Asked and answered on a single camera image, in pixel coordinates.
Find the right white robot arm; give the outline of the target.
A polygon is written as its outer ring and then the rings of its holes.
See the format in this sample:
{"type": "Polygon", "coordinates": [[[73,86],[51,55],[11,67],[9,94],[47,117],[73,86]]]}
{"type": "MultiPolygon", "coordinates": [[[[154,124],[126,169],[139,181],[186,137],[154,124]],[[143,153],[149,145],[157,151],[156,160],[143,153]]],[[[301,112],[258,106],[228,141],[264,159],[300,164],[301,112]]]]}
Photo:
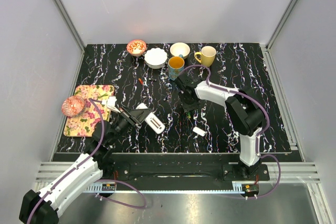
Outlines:
{"type": "Polygon", "coordinates": [[[228,88],[208,80],[193,81],[184,74],[174,82],[180,91],[179,97],[184,111],[197,109],[200,100],[216,103],[226,109],[240,139],[239,163],[234,167],[234,173],[245,180],[256,176],[261,165],[260,134],[263,127],[269,125],[269,120],[254,91],[249,87],[228,88]]]}

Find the white remote control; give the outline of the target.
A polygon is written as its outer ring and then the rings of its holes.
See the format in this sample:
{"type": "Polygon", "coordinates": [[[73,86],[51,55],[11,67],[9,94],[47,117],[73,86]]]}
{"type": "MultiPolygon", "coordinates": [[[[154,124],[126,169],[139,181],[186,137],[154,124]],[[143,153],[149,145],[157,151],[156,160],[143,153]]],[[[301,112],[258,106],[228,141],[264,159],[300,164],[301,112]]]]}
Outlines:
{"type": "Polygon", "coordinates": [[[159,120],[159,118],[149,109],[144,103],[140,103],[137,107],[140,110],[140,116],[138,121],[140,123],[145,122],[156,134],[161,134],[165,130],[165,125],[159,120]]]}

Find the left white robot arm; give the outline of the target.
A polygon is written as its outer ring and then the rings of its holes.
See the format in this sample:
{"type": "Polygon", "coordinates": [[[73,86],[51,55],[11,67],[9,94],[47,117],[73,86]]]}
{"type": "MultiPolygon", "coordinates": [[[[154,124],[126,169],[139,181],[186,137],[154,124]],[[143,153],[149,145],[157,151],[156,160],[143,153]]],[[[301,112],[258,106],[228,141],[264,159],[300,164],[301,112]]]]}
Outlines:
{"type": "Polygon", "coordinates": [[[22,223],[58,223],[63,211],[88,186],[100,179],[113,178],[114,164],[107,146],[129,127],[150,123],[155,117],[143,103],[136,109],[122,106],[118,111],[113,124],[99,119],[84,153],[65,172],[40,191],[30,190],[24,195],[19,213],[22,223]]]}

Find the white battery cover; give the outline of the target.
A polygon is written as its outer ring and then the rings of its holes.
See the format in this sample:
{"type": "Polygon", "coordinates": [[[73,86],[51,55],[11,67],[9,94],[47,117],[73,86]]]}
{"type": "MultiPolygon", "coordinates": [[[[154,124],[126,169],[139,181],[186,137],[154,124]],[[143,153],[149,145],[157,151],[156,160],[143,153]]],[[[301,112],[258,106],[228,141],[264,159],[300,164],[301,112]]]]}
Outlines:
{"type": "Polygon", "coordinates": [[[202,137],[206,135],[206,132],[197,126],[193,128],[193,132],[195,132],[197,135],[200,135],[202,137]]]}

